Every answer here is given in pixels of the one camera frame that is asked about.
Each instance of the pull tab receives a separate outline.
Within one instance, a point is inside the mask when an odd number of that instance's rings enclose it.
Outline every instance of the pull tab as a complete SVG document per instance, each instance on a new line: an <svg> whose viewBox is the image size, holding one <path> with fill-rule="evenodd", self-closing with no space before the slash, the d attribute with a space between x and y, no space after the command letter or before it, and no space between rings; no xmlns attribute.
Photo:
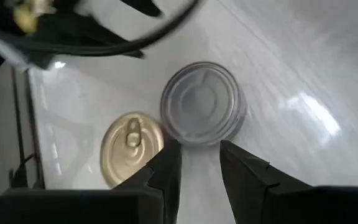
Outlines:
<svg viewBox="0 0 358 224"><path fill-rule="evenodd" d="M137 118L132 118L127 125L127 146L137 147L140 145L141 140L140 122Z"/></svg>

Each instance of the black cable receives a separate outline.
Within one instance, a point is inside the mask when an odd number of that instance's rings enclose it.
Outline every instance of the black cable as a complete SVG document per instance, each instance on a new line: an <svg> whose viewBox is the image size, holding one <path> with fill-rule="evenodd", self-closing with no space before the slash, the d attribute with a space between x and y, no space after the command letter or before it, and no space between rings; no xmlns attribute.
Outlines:
<svg viewBox="0 0 358 224"><path fill-rule="evenodd" d="M35 182L35 185L37 185L37 188L44 189L45 183L44 183L44 177L42 172L42 166L40 161L40 149L39 149L39 139L37 134L37 123L35 122L35 112L34 112L34 104L32 101L32 93L31 93L31 87L30 87L30 74L29 70L26 70L24 73L24 86L25 86L25 99L27 103L27 112L29 115L29 123L30 123L30 131L32 136L32 146L34 148L34 154L35 154L35 164L36 164L36 175L37 180Z"/></svg>
<svg viewBox="0 0 358 224"><path fill-rule="evenodd" d="M27 50L40 50L44 52L56 54L70 54L82 56L109 56L120 55L135 50L143 49L154 44L156 41L164 38L167 34L176 29L182 22L196 9L201 0L192 0L184 10L176 15L170 22L165 24L162 28L157 29L139 39L131 42L126 42L118 45L107 46L69 46L61 44L50 44L39 41L26 39L25 37L18 37L16 35L8 34L0 31L0 39L6 41L13 46Z"/></svg>
<svg viewBox="0 0 358 224"><path fill-rule="evenodd" d="M27 156L27 157L21 162L20 166L25 166L25 164L26 164L30 159L34 158L34 156L35 156L34 153L32 153L32 154L30 154L29 156Z"/></svg>
<svg viewBox="0 0 358 224"><path fill-rule="evenodd" d="M17 140L19 142L20 163L23 163L25 157L24 157L24 147L23 147L22 122L21 122L21 114L19 108L19 94L17 91L17 82L15 76L16 71L14 67L11 68L11 73L12 73L12 85L13 85L13 100L14 100L15 116L16 116Z"/></svg>

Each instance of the can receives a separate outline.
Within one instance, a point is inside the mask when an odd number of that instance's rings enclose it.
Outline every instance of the can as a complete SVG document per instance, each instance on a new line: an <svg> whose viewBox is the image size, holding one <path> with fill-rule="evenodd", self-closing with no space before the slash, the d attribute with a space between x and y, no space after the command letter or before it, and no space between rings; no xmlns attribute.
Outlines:
<svg viewBox="0 0 358 224"><path fill-rule="evenodd" d="M167 133L183 145L211 146L236 135L246 116L246 99L227 69L196 62L167 83L160 113Z"/></svg>
<svg viewBox="0 0 358 224"><path fill-rule="evenodd" d="M110 125L101 145L101 172L114 188L134 175L163 148L162 130L142 112L124 114Z"/></svg>

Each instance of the white table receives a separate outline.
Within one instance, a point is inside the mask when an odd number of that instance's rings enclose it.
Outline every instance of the white table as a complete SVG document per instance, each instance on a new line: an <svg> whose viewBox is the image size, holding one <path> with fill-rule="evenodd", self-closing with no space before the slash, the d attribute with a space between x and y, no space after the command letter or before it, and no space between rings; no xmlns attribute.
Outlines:
<svg viewBox="0 0 358 224"><path fill-rule="evenodd" d="M127 39L163 22L93 2L103 25ZM185 0L155 2L169 17ZM30 71L48 189L107 189L99 150L108 126L130 111L158 119L165 84L200 60L225 66L244 91L236 144L308 184L358 185L358 1L208 0L144 52L59 56L51 70ZM218 156L184 149L179 224L234 223Z"/></svg>

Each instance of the gold can lid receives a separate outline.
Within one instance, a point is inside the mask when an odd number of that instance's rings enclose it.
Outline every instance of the gold can lid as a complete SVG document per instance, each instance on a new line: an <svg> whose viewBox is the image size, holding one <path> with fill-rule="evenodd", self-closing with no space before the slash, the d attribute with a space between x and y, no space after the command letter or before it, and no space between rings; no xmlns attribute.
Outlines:
<svg viewBox="0 0 358 224"><path fill-rule="evenodd" d="M134 175L163 148L163 134L149 115L131 112L115 120L104 135L101 171L110 187Z"/></svg>

